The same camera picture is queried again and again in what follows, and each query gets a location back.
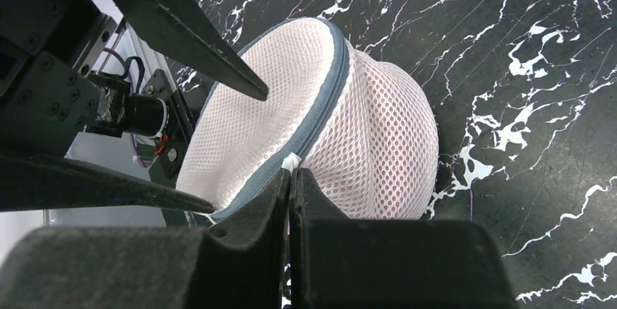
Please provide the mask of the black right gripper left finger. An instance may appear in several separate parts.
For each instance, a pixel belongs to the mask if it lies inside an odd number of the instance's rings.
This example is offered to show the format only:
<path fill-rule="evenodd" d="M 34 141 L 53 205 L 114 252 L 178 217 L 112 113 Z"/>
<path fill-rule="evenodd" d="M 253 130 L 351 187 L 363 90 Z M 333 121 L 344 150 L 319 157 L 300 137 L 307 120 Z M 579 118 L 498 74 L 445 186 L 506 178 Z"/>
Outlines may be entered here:
<path fill-rule="evenodd" d="M 40 228 L 1 267 L 3 308 L 279 308 L 290 172 L 210 228 Z"/>

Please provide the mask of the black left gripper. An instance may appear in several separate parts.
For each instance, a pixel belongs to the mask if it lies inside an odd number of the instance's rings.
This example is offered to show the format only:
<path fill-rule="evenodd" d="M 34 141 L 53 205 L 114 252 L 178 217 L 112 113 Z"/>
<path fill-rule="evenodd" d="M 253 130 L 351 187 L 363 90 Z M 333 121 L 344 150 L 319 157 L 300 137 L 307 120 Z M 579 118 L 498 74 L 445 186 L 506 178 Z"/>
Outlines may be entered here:
<path fill-rule="evenodd" d="M 173 186 L 195 127 L 169 57 L 256 100 L 268 87 L 194 0 L 1 0 L 1 211 L 151 206 L 211 213 Z M 152 183 L 68 158 L 118 137 Z"/>

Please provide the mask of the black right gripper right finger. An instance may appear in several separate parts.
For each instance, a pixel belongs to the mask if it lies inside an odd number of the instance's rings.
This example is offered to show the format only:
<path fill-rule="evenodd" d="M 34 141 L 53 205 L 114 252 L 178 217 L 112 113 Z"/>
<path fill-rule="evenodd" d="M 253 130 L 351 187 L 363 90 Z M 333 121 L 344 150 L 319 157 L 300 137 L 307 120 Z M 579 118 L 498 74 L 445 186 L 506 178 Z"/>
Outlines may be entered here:
<path fill-rule="evenodd" d="M 358 220 L 308 169 L 290 183 L 294 308 L 515 308 L 496 246 L 460 220 Z"/>

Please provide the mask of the white mesh laundry bag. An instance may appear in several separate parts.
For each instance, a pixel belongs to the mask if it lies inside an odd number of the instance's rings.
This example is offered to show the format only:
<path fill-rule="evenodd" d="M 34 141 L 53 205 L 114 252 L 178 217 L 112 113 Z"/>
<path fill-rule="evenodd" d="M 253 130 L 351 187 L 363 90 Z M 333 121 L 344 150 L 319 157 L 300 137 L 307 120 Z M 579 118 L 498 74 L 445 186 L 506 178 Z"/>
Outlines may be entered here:
<path fill-rule="evenodd" d="M 399 66 L 354 48 L 333 23 L 303 17 L 239 53 L 268 85 L 265 101 L 221 83 L 205 101 L 176 187 L 222 220 L 286 169 L 308 169 L 354 219 L 415 220 L 437 178 L 437 123 Z"/>

